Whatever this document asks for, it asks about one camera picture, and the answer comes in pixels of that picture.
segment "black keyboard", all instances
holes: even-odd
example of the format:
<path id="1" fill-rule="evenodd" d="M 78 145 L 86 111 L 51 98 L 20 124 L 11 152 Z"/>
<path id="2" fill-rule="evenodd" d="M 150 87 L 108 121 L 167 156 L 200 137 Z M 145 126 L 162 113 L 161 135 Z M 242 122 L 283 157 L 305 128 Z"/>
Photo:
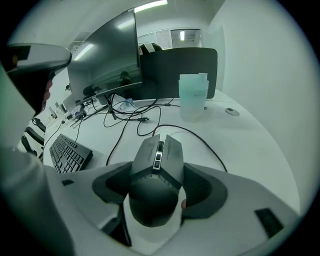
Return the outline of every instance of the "black keyboard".
<path id="1" fill-rule="evenodd" d="M 93 153 L 72 139 L 60 134 L 50 147 L 52 163 L 58 174 L 83 170 Z"/>

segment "white desk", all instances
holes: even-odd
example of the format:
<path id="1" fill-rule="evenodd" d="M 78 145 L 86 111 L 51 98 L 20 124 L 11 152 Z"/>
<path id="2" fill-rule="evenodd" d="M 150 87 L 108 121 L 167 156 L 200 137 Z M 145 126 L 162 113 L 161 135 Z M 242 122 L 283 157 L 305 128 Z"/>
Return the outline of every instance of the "white desk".
<path id="1" fill-rule="evenodd" d="M 179 100 L 172 104 L 179 105 Z M 202 137 L 218 154 L 231 174 L 254 180 L 281 200 L 300 213 L 300 202 L 296 182 L 292 171 L 277 143 L 267 130 L 240 104 L 225 94 L 216 90 L 213 100 L 207 100 L 207 109 L 201 122 L 184 122 L 179 115 L 179 108 L 175 106 L 161 107 L 160 124 L 171 124 L 187 128 Z M 233 108 L 240 116 L 232 116 L 225 112 L 226 108 Z M 143 114 L 150 118 L 147 123 L 140 125 L 140 134 L 152 131 L 159 119 L 159 109 L 154 108 Z M 87 169 L 105 166 L 107 158 L 116 144 L 125 121 L 110 127 L 103 126 L 105 115 L 98 114 L 82 122 L 77 142 L 93 151 L 93 157 Z M 105 124 L 118 122 L 111 115 L 105 119 Z M 78 127 L 73 129 L 70 122 L 61 126 L 59 131 L 50 139 L 44 149 L 44 164 L 52 166 L 49 148 L 60 133 L 75 140 Z M 57 121 L 46 130 L 45 140 L 57 130 Z M 137 135 L 138 122 L 131 121 L 125 128 L 122 139 L 114 151 L 109 164 L 133 161 L 135 155 L 146 137 Z M 219 161 L 207 147 L 194 135 L 175 127 L 160 127 L 156 134 L 168 134 L 180 141 L 185 162 L 223 170 Z"/>

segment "computer monitor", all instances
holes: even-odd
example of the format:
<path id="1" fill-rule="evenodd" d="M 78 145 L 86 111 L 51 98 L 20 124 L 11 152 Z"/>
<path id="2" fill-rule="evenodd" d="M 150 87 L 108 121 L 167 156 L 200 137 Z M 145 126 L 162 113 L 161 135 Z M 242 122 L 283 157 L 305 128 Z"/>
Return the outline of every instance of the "computer monitor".
<path id="1" fill-rule="evenodd" d="M 68 66 L 76 105 L 142 85 L 133 10 L 110 20 L 80 46 Z"/>

